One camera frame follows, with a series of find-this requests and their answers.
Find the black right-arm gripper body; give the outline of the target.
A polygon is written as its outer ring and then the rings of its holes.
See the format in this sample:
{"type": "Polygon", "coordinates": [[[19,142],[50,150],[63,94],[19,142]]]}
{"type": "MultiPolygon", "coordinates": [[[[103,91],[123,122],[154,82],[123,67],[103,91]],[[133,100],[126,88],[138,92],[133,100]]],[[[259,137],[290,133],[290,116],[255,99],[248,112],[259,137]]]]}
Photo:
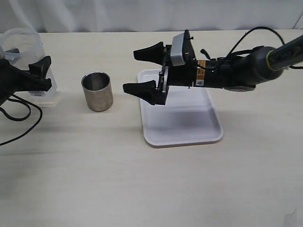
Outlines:
{"type": "Polygon", "coordinates": [[[152,105],[165,105],[170,86],[189,87],[195,73],[194,60],[196,59],[192,44],[185,44],[185,64],[173,66],[170,59],[171,45],[155,44],[157,64],[162,66],[155,81],[155,91],[152,105]]]}

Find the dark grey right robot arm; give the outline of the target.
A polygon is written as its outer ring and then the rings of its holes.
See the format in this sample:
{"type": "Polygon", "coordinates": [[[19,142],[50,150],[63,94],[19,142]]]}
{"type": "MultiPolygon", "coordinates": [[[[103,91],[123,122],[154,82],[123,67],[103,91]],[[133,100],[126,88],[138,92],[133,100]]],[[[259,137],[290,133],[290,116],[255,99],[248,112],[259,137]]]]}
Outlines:
{"type": "Polygon", "coordinates": [[[302,36],[279,48],[258,46],[228,54],[225,58],[197,60],[185,31],[173,38],[171,45],[159,42],[134,51],[138,61],[161,65],[158,78],[142,83],[123,84],[127,94],[151,105],[164,105],[170,86],[218,88],[247,92],[256,85],[280,77],[285,68],[303,61],[302,36]]]}

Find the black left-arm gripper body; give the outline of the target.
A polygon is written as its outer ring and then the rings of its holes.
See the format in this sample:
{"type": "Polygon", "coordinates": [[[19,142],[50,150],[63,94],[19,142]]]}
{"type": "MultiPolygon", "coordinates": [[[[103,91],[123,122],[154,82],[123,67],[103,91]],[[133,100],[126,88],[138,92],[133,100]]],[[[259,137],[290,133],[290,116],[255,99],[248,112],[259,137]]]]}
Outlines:
{"type": "Polygon", "coordinates": [[[8,60],[0,60],[0,105],[17,92],[19,69],[12,66],[8,60]]]}

